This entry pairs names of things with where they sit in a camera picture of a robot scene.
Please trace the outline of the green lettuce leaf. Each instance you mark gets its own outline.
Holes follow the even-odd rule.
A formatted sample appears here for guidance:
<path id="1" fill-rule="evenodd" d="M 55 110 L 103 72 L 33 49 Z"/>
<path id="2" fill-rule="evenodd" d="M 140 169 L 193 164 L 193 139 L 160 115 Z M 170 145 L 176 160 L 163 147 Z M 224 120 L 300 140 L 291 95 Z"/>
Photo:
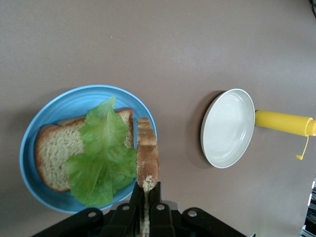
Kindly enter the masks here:
<path id="1" fill-rule="evenodd" d="M 124 141 L 127 126 L 111 97 L 90 110 L 79 130 L 83 154 L 66 161 L 71 194 L 85 206 L 104 206 L 136 178 L 136 149 Z"/>

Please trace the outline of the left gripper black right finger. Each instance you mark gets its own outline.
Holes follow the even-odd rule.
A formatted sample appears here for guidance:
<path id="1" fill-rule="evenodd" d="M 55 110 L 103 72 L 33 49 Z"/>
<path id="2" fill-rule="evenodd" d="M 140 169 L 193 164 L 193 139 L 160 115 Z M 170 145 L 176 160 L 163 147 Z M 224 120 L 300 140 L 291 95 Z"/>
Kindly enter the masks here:
<path id="1" fill-rule="evenodd" d="M 244 235 L 198 207 L 180 212 L 177 203 L 162 200 L 160 182 L 149 192 L 149 207 L 149 237 L 256 237 Z"/>

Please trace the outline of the beige round plate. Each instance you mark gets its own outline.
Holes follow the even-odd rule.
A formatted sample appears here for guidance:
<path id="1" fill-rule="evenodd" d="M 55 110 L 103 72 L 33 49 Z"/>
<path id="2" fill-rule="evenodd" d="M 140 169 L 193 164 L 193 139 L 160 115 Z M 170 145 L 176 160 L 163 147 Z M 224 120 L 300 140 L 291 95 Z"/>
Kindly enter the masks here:
<path id="1" fill-rule="evenodd" d="M 200 143 L 207 161 L 216 168 L 234 165 L 247 150 L 255 126 L 250 95 L 239 88 L 217 96 L 202 120 Z"/>

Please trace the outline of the blue round plate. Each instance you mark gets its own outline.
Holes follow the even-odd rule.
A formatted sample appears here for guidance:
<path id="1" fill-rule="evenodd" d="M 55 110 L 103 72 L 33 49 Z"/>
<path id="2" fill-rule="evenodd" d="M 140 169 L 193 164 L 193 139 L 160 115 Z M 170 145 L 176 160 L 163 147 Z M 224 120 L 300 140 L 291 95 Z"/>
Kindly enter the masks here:
<path id="1" fill-rule="evenodd" d="M 40 178 L 34 158 L 35 139 L 42 126 L 56 124 L 64 119 L 86 115 L 110 97 L 116 97 L 114 108 L 129 107 L 134 120 L 149 118 L 156 128 L 153 116 L 145 104 L 132 93 L 111 85 L 87 85 L 69 90 L 46 104 L 29 124 L 20 147 L 20 170 L 30 193 L 42 204 L 63 213 L 75 214 L 86 207 L 70 192 L 59 193 L 50 189 Z"/>

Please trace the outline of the brown bread slice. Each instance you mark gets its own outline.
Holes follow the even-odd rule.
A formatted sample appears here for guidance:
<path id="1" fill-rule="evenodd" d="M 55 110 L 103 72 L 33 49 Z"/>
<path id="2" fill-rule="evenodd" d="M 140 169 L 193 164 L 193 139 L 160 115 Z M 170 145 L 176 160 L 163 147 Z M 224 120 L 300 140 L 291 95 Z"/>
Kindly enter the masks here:
<path id="1" fill-rule="evenodd" d="M 133 110 L 131 108 L 116 109 L 115 112 L 121 116 L 127 127 L 127 134 L 124 144 L 128 148 L 134 145 L 133 128 Z M 79 130 L 85 125 L 85 117 L 76 117 L 59 121 L 57 124 L 47 124 L 43 126 L 37 134 L 34 144 L 34 160 L 37 172 L 42 181 L 56 192 L 72 191 L 78 194 L 84 194 L 84 191 L 91 191 L 97 188 L 97 183 L 92 186 L 83 179 L 70 182 L 66 171 L 66 161 L 72 156 L 81 156 L 83 154 L 83 141 Z M 109 183 L 105 184 L 106 189 L 112 187 L 113 195 L 121 189 L 124 189 L 136 175 L 132 167 L 119 172 L 111 169 L 109 173 Z"/>
<path id="2" fill-rule="evenodd" d="M 141 220 L 141 236 L 149 237 L 149 192 L 158 183 L 158 145 L 149 118 L 137 119 L 137 183 L 144 191 L 144 214 Z"/>

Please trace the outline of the perforated aluminium frame rail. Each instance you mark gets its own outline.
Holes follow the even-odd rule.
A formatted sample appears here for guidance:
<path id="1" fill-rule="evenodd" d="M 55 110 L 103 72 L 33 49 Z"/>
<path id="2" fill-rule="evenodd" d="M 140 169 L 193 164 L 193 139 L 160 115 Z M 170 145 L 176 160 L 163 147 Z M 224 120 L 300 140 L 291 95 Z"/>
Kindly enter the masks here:
<path id="1" fill-rule="evenodd" d="M 308 201 L 305 223 L 301 228 L 300 237 L 316 237 L 316 176 L 312 182 L 312 191 Z"/>

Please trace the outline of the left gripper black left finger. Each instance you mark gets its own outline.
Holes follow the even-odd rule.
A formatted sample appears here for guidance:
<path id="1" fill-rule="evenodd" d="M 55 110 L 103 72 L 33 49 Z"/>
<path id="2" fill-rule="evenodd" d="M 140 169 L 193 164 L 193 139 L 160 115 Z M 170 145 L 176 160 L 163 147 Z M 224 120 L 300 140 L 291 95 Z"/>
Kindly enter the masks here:
<path id="1" fill-rule="evenodd" d="M 144 191 L 135 184 L 129 201 L 118 202 L 107 214 L 87 208 L 32 237 L 140 237 Z"/>

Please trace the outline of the yellow mustard squeeze bottle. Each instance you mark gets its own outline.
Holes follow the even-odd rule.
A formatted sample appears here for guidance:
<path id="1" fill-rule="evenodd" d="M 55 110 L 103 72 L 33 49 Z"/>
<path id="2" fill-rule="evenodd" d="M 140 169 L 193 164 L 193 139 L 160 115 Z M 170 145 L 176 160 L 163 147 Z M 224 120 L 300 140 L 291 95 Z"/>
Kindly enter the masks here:
<path id="1" fill-rule="evenodd" d="M 309 137 L 316 136 L 316 119 L 311 117 L 257 110 L 255 125 L 306 137 L 307 141 L 302 154 L 296 156 L 299 160 L 304 158 Z"/>

